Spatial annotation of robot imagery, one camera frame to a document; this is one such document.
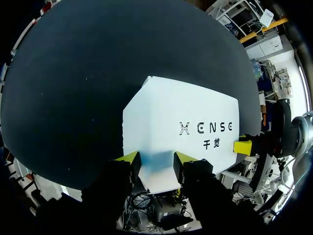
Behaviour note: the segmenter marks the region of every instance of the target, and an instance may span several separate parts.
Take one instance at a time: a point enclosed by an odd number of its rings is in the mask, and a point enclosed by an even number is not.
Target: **metal frame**
[[[245,182],[247,184],[250,184],[250,182],[252,181],[252,179],[250,179],[248,177],[241,176],[241,175],[235,174],[233,172],[229,172],[229,171],[224,171],[221,174],[223,174],[225,176],[228,176],[228,177],[231,177],[231,178],[233,178],[235,180],[239,180],[241,182]]]

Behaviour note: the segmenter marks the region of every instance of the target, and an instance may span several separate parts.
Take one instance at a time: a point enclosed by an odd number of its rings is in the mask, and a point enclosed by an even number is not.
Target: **white wall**
[[[292,49],[290,43],[286,42],[286,40],[284,40],[284,44],[287,44],[286,47]],[[290,98],[291,119],[296,116],[303,115],[305,112],[307,112],[307,100],[299,66],[294,59],[293,49],[287,51],[283,50],[283,53],[275,54],[268,59],[272,62],[272,64],[275,65],[276,70],[286,68],[289,74],[293,94],[293,96]]]

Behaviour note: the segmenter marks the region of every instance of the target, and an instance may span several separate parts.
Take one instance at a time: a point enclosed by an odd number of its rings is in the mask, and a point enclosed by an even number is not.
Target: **cable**
[[[188,213],[188,214],[190,214],[190,217],[189,217],[189,218],[191,218],[191,217],[192,217],[191,213],[189,213],[188,211],[185,211],[185,213]]]
[[[307,170],[303,173],[303,175],[298,179],[297,183],[294,184],[295,187],[296,187],[297,184],[302,180],[302,178],[305,176],[305,174],[308,173],[308,171],[309,171],[309,169],[307,169]]]
[[[146,202],[146,201],[149,201],[145,206],[143,207],[139,207],[138,205],[142,204],[143,202]],[[146,209],[148,207],[151,206],[153,202],[153,196],[150,195],[150,194],[147,194],[145,192],[140,192],[140,193],[137,193],[135,195],[133,195],[130,199],[130,205],[136,209],[136,210],[143,210],[143,209]]]
[[[285,172],[285,170],[287,169],[288,165],[289,165],[291,162],[293,162],[294,160],[295,160],[295,158],[291,159],[291,160],[285,165],[284,169],[280,172],[280,178],[281,178],[281,181],[282,181],[283,185],[284,185],[286,188],[290,189],[290,190],[293,190],[292,187],[293,187],[294,183],[292,184],[291,187],[289,187],[288,185],[286,185],[283,176],[284,176],[284,172]]]
[[[122,213],[122,224],[123,224],[122,230],[124,230],[124,227],[125,227],[125,225],[124,225],[124,213],[125,213],[126,211],[131,211],[131,210],[130,210],[130,209],[125,209],[125,210],[123,211],[123,213]]]

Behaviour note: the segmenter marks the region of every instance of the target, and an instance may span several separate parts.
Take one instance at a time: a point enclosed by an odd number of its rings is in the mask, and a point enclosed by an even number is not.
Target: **black cable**
[[[188,211],[185,211],[185,213],[188,213],[188,214],[190,214],[190,217],[189,217],[189,218],[191,218],[191,217],[192,217],[191,213],[189,213]]]
[[[138,206],[138,205],[140,205],[141,203],[146,202],[146,201],[148,201],[148,200],[149,200],[149,202],[148,202],[147,205],[145,205],[145,206],[143,206],[143,207],[139,207],[139,206]],[[150,195],[150,194],[146,194],[145,192],[140,192],[140,193],[137,193],[137,194],[135,194],[135,195],[133,195],[133,196],[131,197],[130,203],[131,203],[131,206],[132,206],[134,209],[136,209],[136,210],[143,210],[143,209],[146,209],[146,208],[148,208],[148,207],[151,206],[151,204],[153,203],[153,196]]]

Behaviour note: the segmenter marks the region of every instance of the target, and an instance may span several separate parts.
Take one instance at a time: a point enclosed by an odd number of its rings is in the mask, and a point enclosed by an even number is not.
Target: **desk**
[[[82,189],[123,156],[123,109],[148,75],[238,99],[240,133],[260,133],[245,49],[183,1],[62,1],[30,30],[3,88],[6,147],[27,168]]]

